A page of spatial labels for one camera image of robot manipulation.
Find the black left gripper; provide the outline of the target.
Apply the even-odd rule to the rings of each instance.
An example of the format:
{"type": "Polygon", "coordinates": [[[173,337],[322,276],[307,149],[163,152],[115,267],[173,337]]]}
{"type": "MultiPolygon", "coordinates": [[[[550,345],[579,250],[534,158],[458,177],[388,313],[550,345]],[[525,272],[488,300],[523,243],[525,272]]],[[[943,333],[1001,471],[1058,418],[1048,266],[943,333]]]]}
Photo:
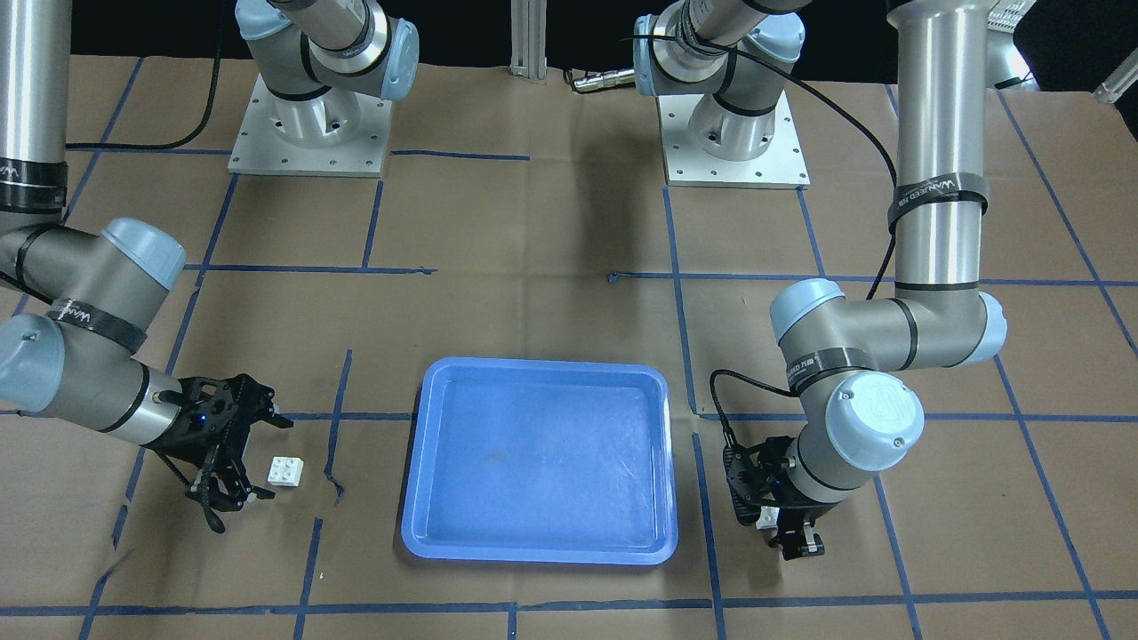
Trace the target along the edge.
{"type": "Polygon", "coordinates": [[[828,507],[800,508],[801,499],[792,493],[786,478],[792,443],[792,437],[781,435],[745,448],[734,436],[727,438],[727,483],[736,520],[753,525],[762,507],[780,508],[772,549],[780,549],[786,563],[825,553],[814,524],[828,512],[828,507]]]}

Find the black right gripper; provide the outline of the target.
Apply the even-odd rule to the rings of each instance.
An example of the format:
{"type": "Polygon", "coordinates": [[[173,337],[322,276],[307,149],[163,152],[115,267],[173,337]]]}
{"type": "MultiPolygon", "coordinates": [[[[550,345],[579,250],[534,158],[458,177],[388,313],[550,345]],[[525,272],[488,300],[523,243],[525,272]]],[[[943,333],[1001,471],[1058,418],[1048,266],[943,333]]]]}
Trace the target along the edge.
{"type": "Polygon", "coordinates": [[[204,519],[215,533],[225,526],[217,512],[236,512],[251,499],[272,500],[277,492],[251,485],[244,465],[244,451],[251,436],[251,425],[263,421],[289,429],[292,420],[277,412],[277,391],[261,385],[249,374],[228,380],[190,377],[180,380],[180,389],[160,389],[159,404],[178,412],[167,430],[156,438],[156,453],[203,468],[214,452],[215,468],[203,468],[184,494],[203,507],[204,519]]]}

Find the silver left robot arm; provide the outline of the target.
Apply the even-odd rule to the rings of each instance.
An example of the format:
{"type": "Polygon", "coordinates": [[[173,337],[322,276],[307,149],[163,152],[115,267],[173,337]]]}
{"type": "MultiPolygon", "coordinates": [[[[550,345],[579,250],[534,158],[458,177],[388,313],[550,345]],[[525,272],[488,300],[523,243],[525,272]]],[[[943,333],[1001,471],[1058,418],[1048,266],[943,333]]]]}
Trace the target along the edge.
{"type": "MultiPolygon", "coordinates": [[[[703,93],[714,115],[700,145],[716,156],[745,156],[723,147],[726,128],[768,120],[781,76],[836,110],[887,153],[846,110],[789,75],[799,44],[772,50],[757,28],[797,17],[810,1],[681,1],[637,20],[634,69],[644,96],[703,93]]],[[[897,28],[898,164],[887,231],[894,256],[894,296],[849,300],[840,286],[813,278],[772,302],[773,336],[786,364],[787,389],[716,369],[709,389],[721,425],[726,481],[737,522],[754,525],[777,510],[768,545],[784,560],[825,553],[814,531],[822,515],[879,473],[893,467],[921,437],[926,410],[893,372],[953,368],[991,359],[1004,345],[1007,320],[980,292],[983,216],[990,182],[982,175],[987,18],[983,1],[887,1],[897,28]],[[780,396],[797,397],[807,422],[797,436],[737,441],[717,394],[717,378],[735,377],[780,396]]],[[[884,259],[879,271],[885,271],[884,259]]]]}

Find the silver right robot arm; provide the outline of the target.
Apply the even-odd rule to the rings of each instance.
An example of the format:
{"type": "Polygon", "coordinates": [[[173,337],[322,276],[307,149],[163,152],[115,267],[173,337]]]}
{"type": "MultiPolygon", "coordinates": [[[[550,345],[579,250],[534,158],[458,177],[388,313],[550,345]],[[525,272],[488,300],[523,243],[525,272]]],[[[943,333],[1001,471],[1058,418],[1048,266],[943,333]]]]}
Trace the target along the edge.
{"type": "MultiPolygon", "coordinates": [[[[378,177],[393,105],[417,77],[421,40],[378,1],[239,1],[236,23],[259,65],[228,169],[238,174],[378,177]]],[[[216,533],[220,514],[273,492],[251,485],[251,425],[292,422],[274,392],[139,362],[187,253],[143,221],[86,233],[68,207],[69,1],[3,3],[3,285],[46,304],[3,323],[3,400],[154,451],[183,477],[216,533]]]]}

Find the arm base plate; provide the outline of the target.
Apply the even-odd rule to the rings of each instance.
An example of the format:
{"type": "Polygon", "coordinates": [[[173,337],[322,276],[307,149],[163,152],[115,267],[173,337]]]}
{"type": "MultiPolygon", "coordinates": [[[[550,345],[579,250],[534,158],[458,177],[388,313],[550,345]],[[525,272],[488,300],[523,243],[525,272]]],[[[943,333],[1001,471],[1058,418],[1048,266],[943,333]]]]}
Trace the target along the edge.
{"type": "Polygon", "coordinates": [[[760,116],[712,96],[657,98],[666,181],[698,188],[797,189],[813,183],[786,93],[760,116]]]}
{"type": "Polygon", "coordinates": [[[257,77],[228,171],[244,175],[380,179],[393,104],[331,89],[308,101],[279,98],[257,77]]]}

